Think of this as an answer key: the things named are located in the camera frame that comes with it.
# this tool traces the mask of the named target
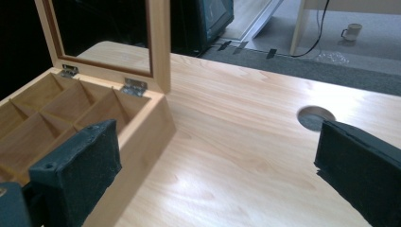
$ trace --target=cup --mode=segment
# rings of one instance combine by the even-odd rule
[[[349,24],[348,28],[342,31],[341,37],[347,41],[355,41],[361,29],[362,25],[360,24]]]

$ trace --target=black electrical wire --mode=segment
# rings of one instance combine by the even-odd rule
[[[299,57],[302,57],[302,56],[304,56],[304,55],[307,55],[310,51],[312,51],[315,47],[316,47],[316,45],[318,45],[318,43],[319,43],[319,41],[321,40],[321,36],[322,36],[322,34],[323,34],[323,22],[324,22],[324,17],[325,17],[325,13],[327,12],[327,7],[328,7],[328,4],[330,3],[330,0],[327,0],[326,1],[326,4],[325,4],[325,6],[324,6],[324,10],[323,10],[323,16],[322,16],[322,22],[321,22],[321,27],[320,27],[320,31],[319,31],[319,37],[318,37],[318,39],[316,40],[316,42],[312,45],[312,47],[310,47],[310,49],[308,50],[308,51],[306,51],[304,54],[302,54],[302,55],[290,55],[292,58],[299,58]]]
[[[312,45],[312,47],[310,47],[310,49],[309,49],[308,51],[306,51],[306,52],[305,52],[304,54],[302,54],[302,55],[283,55],[283,54],[275,54],[275,55],[277,55],[277,56],[282,56],[282,57],[299,58],[299,57],[302,57],[302,56],[307,55],[310,51],[312,51],[312,50],[316,47],[316,45],[318,45],[319,41],[321,40],[321,37],[322,37],[322,34],[323,34],[323,22],[324,22],[324,17],[325,17],[325,13],[327,12],[327,8],[328,8],[328,4],[329,4],[329,3],[330,3],[330,0],[327,0],[327,1],[326,1],[326,4],[325,4],[325,6],[324,6],[323,16],[322,16],[322,22],[321,22],[321,24],[320,24],[320,26],[319,26],[319,37],[318,37],[318,39],[316,40],[316,42]],[[234,46],[234,45],[227,45],[227,47],[234,47],[234,48],[237,48],[237,46]],[[253,49],[247,49],[247,50],[251,50],[251,51],[259,52],[259,53],[268,53],[268,52],[262,51],[262,50],[253,50]]]

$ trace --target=wooden tea box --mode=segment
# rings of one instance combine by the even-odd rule
[[[0,102],[0,182],[26,184],[45,154],[90,124],[116,119],[123,168],[85,221],[111,226],[175,132],[165,96],[169,1],[144,0],[148,49],[102,41],[76,56],[62,44],[58,2],[35,0],[54,67]]]

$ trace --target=desk leg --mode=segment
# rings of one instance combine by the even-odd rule
[[[300,8],[298,10],[297,24],[294,29],[294,34],[292,35],[291,49],[289,50],[289,55],[295,55],[298,43],[305,32],[306,21],[309,16],[309,9],[305,9],[305,1],[302,0]]]

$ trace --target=black object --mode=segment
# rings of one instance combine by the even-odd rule
[[[272,58],[274,58],[275,53],[277,53],[277,49],[271,49],[271,50],[269,51],[269,54],[268,54],[268,56],[266,57],[266,59],[272,59]]]
[[[115,120],[89,126],[34,164],[22,190],[0,184],[0,191],[7,190],[0,207],[14,211],[9,216],[0,210],[1,226],[81,226],[120,169]]]
[[[324,121],[318,174],[373,226],[401,226],[401,149],[335,121]]]
[[[31,226],[21,186],[0,183],[0,226]]]
[[[227,48],[227,46],[228,46],[230,43],[231,43],[231,41],[225,42],[225,43],[218,49],[218,51],[225,50],[225,48]]]
[[[234,20],[234,0],[171,0],[171,51],[198,56]]]

